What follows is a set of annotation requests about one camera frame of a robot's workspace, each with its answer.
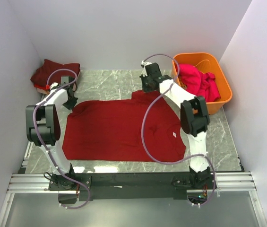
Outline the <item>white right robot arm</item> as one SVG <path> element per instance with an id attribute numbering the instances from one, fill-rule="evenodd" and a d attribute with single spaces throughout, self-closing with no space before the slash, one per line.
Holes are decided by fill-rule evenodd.
<path id="1" fill-rule="evenodd" d="M 158 91 L 160 93 L 149 105 L 143 117 L 141 128 L 143 148 L 147 155 L 157 163 L 172 165 L 185 160 L 182 159 L 175 162 L 159 161 L 150 154 L 145 144 L 144 131 L 146 118 L 153 105 L 165 96 L 180 108 L 181 128 L 188 136 L 190 148 L 190 156 L 188 157 L 190 160 L 189 183 L 193 188 L 199 189 L 211 179 L 211 170 L 213 170 L 210 167 L 209 161 L 206 159 L 206 136 L 210 119 L 205 98 L 187 92 L 176 84 L 170 76 L 163 75 L 157 63 L 142 61 L 141 67 L 143 68 L 140 76 L 142 90 L 144 92 Z"/>

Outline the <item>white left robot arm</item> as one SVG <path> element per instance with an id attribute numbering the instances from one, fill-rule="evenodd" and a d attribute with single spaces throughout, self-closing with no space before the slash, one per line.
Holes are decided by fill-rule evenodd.
<path id="1" fill-rule="evenodd" d="M 72 164 L 66 159 L 60 144 L 61 128 L 57 111 L 60 107 L 72 110 L 77 104 L 73 87 L 75 79 L 61 77 L 59 84 L 50 86 L 50 93 L 43 101 L 26 107 L 26 136 L 45 153 L 53 171 L 48 174 L 51 184 L 65 190 L 76 186 L 77 179 Z"/>

